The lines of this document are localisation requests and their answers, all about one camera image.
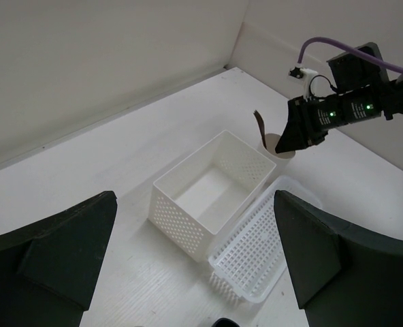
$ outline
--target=white basket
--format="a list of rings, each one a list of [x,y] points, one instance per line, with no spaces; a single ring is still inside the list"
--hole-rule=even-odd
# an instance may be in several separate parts
[[[274,216],[274,194],[278,189],[322,208],[319,199],[297,181],[288,176],[276,179],[209,257],[214,268],[210,282],[230,300],[264,301],[286,268]]]
[[[148,218],[195,261],[253,201],[276,164],[228,131],[153,183]]]

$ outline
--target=tabletop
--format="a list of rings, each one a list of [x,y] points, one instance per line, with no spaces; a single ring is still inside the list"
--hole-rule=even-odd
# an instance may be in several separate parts
[[[0,170],[0,234],[113,190],[118,212],[81,326],[307,326],[285,271],[265,303],[234,306],[202,264],[148,222],[153,181],[224,129],[256,147],[258,110],[281,134],[287,99],[235,68]],[[403,240],[403,171],[333,130],[285,170],[331,214]]]

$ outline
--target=plastic container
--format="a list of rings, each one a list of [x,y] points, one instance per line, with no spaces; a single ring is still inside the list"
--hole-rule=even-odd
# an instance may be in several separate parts
[[[276,163],[276,169],[271,173],[268,177],[267,183],[273,183],[277,177],[279,177],[283,170],[285,169],[286,165],[291,161],[292,158],[295,157],[295,151],[289,151],[285,153],[276,153],[276,146],[278,141],[280,140],[280,135],[268,133],[265,135],[265,140],[267,142],[267,148],[263,146],[262,140],[259,142],[257,150],[265,155],[269,160]]]
[[[148,218],[195,261],[205,260],[275,167],[223,131],[153,183]]]
[[[312,192],[288,176],[269,186],[208,258],[214,269],[210,282],[229,300],[263,302],[287,266],[274,216],[278,189],[322,208]]]

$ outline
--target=white mug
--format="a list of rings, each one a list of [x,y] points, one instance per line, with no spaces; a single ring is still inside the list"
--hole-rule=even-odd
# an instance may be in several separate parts
[[[268,177],[267,183],[271,184],[279,177],[289,161],[295,157],[295,151],[289,151],[284,153],[276,153],[276,146],[280,140],[280,135],[268,133],[265,134],[265,141],[267,143],[267,149],[263,146],[262,140],[259,143],[257,150],[262,153],[269,160],[276,164],[274,171]]]

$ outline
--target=camera mounted on robot arm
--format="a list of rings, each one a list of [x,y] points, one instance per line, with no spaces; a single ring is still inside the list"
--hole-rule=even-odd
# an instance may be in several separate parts
[[[313,42],[347,50],[328,61],[336,87],[325,76],[302,67],[304,49]],[[402,74],[390,81],[386,67]],[[353,49],[324,37],[310,39],[289,76],[303,85],[304,94],[288,101],[288,121],[276,146],[277,153],[318,145],[333,128],[377,118],[382,113],[387,120],[394,114],[403,114],[403,68],[385,63],[375,43]],[[315,95],[315,80],[320,77],[329,81],[334,94]]]

